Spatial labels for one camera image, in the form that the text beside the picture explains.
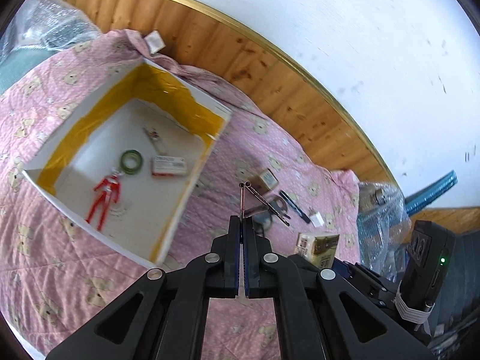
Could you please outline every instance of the pink blanket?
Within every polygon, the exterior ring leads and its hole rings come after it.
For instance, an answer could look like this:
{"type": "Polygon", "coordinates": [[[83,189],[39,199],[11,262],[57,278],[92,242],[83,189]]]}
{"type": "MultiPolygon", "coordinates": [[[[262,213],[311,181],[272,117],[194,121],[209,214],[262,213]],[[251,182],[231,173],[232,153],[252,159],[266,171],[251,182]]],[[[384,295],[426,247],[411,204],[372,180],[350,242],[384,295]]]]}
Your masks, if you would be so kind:
{"type": "MultiPolygon", "coordinates": [[[[30,71],[0,98],[0,310],[44,354],[92,318],[146,269],[77,228],[23,178],[45,139],[82,99],[141,57],[146,45],[135,31],[113,31],[61,52],[30,71]]],[[[239,180],[266,167],[305,210],[325,219],[321,230],[340,233],[337,257],[356,262],[358,180],[351,171],[329,172],[311,163],[300,145],[223,79],[166,56],[154,59],[234,110],[207,161],[178,225],[163,268],[178,269],[207,253],[239,213],[239,180]]],[[[247,207],[257,205],[251,197],[247,207]]],[[[275,252],[292,254],[297,233],[313,231],[292,214],[266,236],[275,252]]],[[[276,359],[273,303],[215,299],[205,330],[205,360],[276,359]]]]}

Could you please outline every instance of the metal rivet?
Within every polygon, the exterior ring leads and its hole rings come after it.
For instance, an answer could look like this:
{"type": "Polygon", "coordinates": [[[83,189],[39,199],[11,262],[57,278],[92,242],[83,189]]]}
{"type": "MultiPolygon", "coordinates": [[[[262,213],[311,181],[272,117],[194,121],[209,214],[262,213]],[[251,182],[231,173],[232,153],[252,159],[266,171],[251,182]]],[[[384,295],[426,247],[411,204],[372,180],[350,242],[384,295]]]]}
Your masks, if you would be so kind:
{"type": "Polygon", "coordinates": [[[323,271],[320,272],[320,276],[325,280],[332,280],[335,279],[335,272],[331,269],[323,269],[323,271]]]}
{"type": "Polygon", "coordinates": [[[147,272],[147,278],[149,278],[150,280],[158,280],[162,276],[163,276],[163,272],[161,269],[158,269],[158,268],[150,269],[147,272]]]}
{"type": "Polygon", "coordinates": [[[216,263],[220,259],[220,256],[216,253],[208,253],[205,256],[205,261],[207,263],[216,263]]]}
{"type": "Polygon", "coordinates": [[[267,253],[263,256],[263,259],[266,263],[276,263],[278,261],[278,256],[275,253],[267,253]]]}

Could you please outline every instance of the white box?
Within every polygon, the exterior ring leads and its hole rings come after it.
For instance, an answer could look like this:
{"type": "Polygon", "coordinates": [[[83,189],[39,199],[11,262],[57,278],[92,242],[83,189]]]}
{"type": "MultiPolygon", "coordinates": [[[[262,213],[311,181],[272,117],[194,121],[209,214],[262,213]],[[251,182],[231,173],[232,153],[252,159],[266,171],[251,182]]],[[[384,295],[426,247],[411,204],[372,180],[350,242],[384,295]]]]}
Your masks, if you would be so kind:
{"type": "Polygon", "coordinates": [[[25,177],[71,221],[147,267],[162,264],[185,204],[231,111],[150,61],[109,78],[84,98],[24,167],[25,177]],[[169,155],[187,162],[186,176],[153,177],[157,155],[143,127],[157,128],[169,155]],[[121,196],[102,232],[101,207],[85,221],[93,187],[118,167],[126,150],[142,154],[136,175],[122,175],[121,196]]]}

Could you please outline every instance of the green tape roll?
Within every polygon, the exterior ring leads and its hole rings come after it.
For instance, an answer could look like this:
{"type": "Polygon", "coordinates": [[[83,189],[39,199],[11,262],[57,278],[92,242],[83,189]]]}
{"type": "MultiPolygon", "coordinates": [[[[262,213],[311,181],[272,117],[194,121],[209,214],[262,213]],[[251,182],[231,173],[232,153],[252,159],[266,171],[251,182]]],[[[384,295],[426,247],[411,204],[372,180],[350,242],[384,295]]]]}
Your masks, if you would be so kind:
{"type": "Polygon", "coordinates": [[[136,175],[143,165],[143,157],[136,150],[124,151],[120,157],[120,168],[128,175],[136,175]]]}

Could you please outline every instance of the black pen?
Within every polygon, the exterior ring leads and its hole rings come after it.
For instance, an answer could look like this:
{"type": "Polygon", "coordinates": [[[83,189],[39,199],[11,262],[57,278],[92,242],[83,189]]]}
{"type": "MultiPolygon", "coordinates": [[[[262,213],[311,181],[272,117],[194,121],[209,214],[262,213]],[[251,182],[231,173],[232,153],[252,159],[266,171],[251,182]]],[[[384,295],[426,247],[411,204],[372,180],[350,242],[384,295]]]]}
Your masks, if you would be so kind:
{"type": "Polygon", "coordinates": [[[300,218],[302,218],[305,223],[310,223],[311,220],[310,218],[308,218],[308,216],[306,215],[306,213],[304,213],[300,207],[298,205],[295,204],[295,202],[284,192],[284,191],[280,191],[278,193],[280,195],[280,197],[282,197],[285,202],[291,207],[293,208],[293,210],[298,214],[298,216],[300,218]]]}

